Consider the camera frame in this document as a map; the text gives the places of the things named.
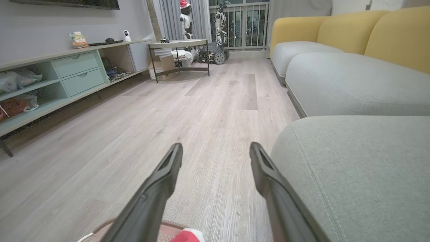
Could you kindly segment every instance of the television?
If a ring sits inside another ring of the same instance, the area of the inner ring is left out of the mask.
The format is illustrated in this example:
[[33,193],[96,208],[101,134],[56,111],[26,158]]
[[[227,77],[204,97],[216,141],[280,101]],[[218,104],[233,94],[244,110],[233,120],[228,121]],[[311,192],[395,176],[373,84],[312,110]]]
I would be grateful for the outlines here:
[[13,3],[119,10],[118,0],[9,0]]

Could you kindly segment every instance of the round table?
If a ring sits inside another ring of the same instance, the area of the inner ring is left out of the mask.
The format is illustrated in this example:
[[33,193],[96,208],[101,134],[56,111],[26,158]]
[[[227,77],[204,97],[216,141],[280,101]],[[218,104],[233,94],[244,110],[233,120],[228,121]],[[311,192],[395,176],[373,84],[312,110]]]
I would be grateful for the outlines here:
[[[178,48],[182,47],[190,47],[190,46],[198,46],[198,45],[206,45],[206,59],[209,59],[209,50],[208,50],[208,40],[207,39],[191,39],[191,40],[171,40],[170,43],[150,43],[148,44],[149,47],[149,53],[151,55],[151,61],[152,61],[152,67],[154,68],[154,74],[155,74],[155,80],[158,82],[157,77],[161,75],[166,75],[173,72],[178,71],[208,71],[208,76],[210,76],[209,72],[209,62],[208,67],[180,67],[179,66],[179,54],[178,54]],[[154,65],[154,59],[152,57],[152,50],[154,49],[162,49],[162,48],[175,48],[176,49],[176,56],[178,60],[178,68],[175,68],[173,70],[163,71],[156,73],[155,72],[155,65]]]

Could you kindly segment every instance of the cabinet drawer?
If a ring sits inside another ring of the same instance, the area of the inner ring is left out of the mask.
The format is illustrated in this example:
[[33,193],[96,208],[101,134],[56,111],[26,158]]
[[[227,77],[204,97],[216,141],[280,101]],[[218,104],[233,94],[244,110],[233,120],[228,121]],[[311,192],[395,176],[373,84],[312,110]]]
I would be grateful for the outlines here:
[[93,52],[68,56],[52,62],[61,78],[98,67]]
[[74,96],[102,83],[104,83],[104,80],[99,69],[63,80],[69,96]]

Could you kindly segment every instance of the wooden floor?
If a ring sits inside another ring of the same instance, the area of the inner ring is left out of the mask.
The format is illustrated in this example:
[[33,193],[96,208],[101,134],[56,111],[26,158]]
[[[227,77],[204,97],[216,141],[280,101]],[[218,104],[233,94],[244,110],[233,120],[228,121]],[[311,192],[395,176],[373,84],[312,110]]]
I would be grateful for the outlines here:
[[77,241],[118,215],[175,142],[183,163],[163,219],[207,241],[271,241],[249,145],[270,152],[298,115],[269,60],[230,59],[210,77],[174,80],[183,81],[138,75],[6,140],[15,156],[0,152],[0,241]]

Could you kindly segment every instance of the yellow cushion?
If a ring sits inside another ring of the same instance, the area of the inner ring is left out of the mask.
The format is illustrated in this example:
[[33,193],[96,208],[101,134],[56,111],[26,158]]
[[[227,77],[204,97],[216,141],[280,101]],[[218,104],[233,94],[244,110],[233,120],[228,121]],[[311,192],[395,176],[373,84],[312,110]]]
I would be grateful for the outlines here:
[[430,6],[399,9],[383,16],[364,55],[430,74]]
[[270,57],[275,45],[289,41],[316,42],[319,26],[324,17],[292,17],[280,18],[273,24],[272,40],[270,41]]
[[388,12],[366,11],[331,16],[322,22],[317,42],[362,55],[373,27]]

